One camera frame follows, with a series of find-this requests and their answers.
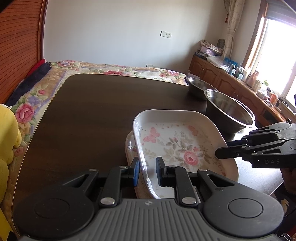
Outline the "floral square plate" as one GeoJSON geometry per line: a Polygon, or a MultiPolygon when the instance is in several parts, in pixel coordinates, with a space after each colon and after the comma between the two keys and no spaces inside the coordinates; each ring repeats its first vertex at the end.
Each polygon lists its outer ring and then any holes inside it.
{"type": "MultiPolygon", "coordinates": [[[[129,165],[132,163],[132,161],[135,157],[138,157],[137,147],[135,144],[133,131],[131,131],[126,136],[125,155],[127,158],[127,163],[129,165]]],[[[135,189],[135,193],[136,193],[138,199],[153,199],[153,196],[150,194],[150,192],[145,184],[141,169],[139,169],[138,184],[134,189],[135,189]]]]}
{"type": "Polygon", "coordinates": [[[201,113],[145,110],[134,118],[132,129],[144,183],[154,198],[174,197],[173,188],[158,184],[157,157],[167,166],[180,166],[192,173],[207,169],[238,181],[236,161],[216,158],[215,150],[226,142],[213,121],[201,113]]]}

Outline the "large steel bowl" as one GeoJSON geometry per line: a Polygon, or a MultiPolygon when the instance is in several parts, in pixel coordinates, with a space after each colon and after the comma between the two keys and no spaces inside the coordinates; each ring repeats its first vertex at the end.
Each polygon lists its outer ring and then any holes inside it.
{"type": "Polygon", "coordinates": [[[255,120],[249,111],[235,99],[217,90],[204,91],[207,100],[206,116],[219,130],[236,134],[244,128],[250,128],[255,120]]]}

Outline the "small steel bowl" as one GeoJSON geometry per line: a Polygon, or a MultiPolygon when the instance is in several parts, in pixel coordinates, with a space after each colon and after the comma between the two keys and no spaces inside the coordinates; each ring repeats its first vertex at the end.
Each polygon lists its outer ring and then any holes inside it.
{"type": "Polygon", "coordinates": [[[207,100],[204,94],[205,90],[217,90],[215,87],[201,80],[199,77],[185,77],[185,81],[188,84],[189,94],[198,100],[207,100]]]}

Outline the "pink bottle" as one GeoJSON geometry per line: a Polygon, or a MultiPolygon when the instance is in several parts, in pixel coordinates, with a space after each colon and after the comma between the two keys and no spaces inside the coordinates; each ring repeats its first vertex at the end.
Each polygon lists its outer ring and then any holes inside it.
{"type": "Polygon", "coordinates": [[[247,85],[251,88],[254,87],[255,85],[255,82],[257,80],[257,76],[258,76],[258,72],[255,70],[249,77],[248,77],[248,80],[247,80],[247,85]]]}

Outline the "wooden sideboard cabinet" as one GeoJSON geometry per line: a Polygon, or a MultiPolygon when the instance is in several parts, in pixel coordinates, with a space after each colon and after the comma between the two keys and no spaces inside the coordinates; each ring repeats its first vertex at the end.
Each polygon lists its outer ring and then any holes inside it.
{"type": "Polygon", "coordinates": [[[243,81],[215,67],[210,62],[194,55],[189,66],[189,72],[199,76],[201,80],[208,82],[218,91],[245,104],[254,113],[257,126],[262,127],[286,121],[285,117],[257,96],[256,92],[243,81]]]}

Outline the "clear plastic bag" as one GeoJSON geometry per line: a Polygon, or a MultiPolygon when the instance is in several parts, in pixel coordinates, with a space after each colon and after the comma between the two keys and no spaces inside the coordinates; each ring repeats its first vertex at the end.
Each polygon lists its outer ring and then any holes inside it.
{"type": "Polygon", "coordinates": [[[209,55],[207,57],[207,61],[219,69],[223,69],[225,71],[229,71],[230,69],[229,63],[227,63],[221,56],[209,55]]]}

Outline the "stack of papers and boxes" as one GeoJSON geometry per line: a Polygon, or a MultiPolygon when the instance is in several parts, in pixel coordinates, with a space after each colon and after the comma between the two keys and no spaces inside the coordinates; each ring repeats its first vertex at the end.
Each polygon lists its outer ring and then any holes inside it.
{"type": "Polygon", "coordinates": [[[218,48],[217,46],[209,43],[207,40],[199,41],[200,48],[196,51],[196,53],[206,56],[222,56],[223,49],[218,48]]]}

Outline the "yellow plush toy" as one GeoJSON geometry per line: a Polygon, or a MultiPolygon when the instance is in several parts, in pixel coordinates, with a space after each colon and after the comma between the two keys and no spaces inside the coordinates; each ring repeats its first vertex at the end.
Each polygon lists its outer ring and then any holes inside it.
{"type": "Polygon", "coordinates": [[[22,135],[15,114],[1,105],[1,240],[8,240],[14,234],[11,228],[11,205],[13,186],[9,165],[14,160],[14,149],[22,142],[22,135]]]}

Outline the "floral bed quilt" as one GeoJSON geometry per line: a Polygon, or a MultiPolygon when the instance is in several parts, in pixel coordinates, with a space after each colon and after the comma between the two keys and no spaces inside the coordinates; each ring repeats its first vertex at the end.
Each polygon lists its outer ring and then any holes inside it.
{"type": "Polygon", "coordinates": [[[51,62],[49,67],[49,71],[40,80],[21,93],[13,103],[8,104],[18,121],[22,141],[18,148],[13,149],[13,160],[9,165],[8,187],[1,203],[1,209],[5,214],[11,211],[17,177],[30,140],[51,100],[68,77],[81,73],[106,74],[139,77],[181,85],[186,83],[183,73],[160,67],[130,67],[71,60],[51,62]]]}

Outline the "patterned beige curtain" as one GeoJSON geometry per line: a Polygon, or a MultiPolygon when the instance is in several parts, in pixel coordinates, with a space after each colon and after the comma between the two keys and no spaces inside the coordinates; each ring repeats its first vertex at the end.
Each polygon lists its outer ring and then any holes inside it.
{"type": "Polygon", "coordinates": [[[230,58],[234,45],[234,36],[242,16],[245,0],[230,0],[227,20],[227,32],[223,57],[230,58]]]}

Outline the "dark blue blanket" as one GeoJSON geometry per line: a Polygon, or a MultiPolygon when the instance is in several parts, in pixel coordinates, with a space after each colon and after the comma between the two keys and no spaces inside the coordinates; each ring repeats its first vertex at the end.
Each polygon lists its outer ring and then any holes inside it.
{"type": "Polygon", "coordinates": [[[6,102],[7,106],[14,106],[21,96],[30,91],[34,85],[39,82],[51,69],[51,63],[45,62],[37,70],[35,70],[29,77],[26,77],[15,89],[12,95],[6,102]]]}

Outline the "red cloth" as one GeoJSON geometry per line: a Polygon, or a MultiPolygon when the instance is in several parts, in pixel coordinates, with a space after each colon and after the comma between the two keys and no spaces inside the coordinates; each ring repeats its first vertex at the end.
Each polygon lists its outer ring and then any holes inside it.
{"type": "Polygon", "coordinates": [[[26,78],[29,77],[30,75],[32,75],[40,66],[42,66],[45,63],[45,59],[41,59],[40,61],[38,61],[27,73],[26,78]]]}

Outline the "wooden louvered wardrobe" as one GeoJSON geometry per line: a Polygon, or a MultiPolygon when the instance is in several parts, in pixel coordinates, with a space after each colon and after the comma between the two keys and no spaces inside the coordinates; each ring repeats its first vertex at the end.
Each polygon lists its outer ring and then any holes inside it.
{"type": "Polygon", "coordinates": [[[1,103],[43,59],[48,1],[12,1],[1,10],[1,103]]]}

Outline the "wall socket strip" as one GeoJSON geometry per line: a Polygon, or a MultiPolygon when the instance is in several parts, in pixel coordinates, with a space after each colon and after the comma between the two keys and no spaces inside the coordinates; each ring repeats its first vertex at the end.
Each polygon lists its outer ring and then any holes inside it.
{"type": "Polygon", "coordinates": [[[162,66],[156,66],[156,65],[152,65],[152,64],[147,64],[146,67],[147,67],[147,68],[159,68],[159,69],[165,69],[165,68],[162,67],[162,66]]]}

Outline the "white wall switch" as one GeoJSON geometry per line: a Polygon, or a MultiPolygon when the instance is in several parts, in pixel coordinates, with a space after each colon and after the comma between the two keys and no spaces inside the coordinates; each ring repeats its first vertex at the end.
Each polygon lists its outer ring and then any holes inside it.
{"type": "Polygon", "coordinates": [[[165,32],[165,31],[161,31],[160,32],[160,36],[161,37],[165,37],[165,38],[171,38],[171,33],[169,33],[169,32],[165,32]]]}

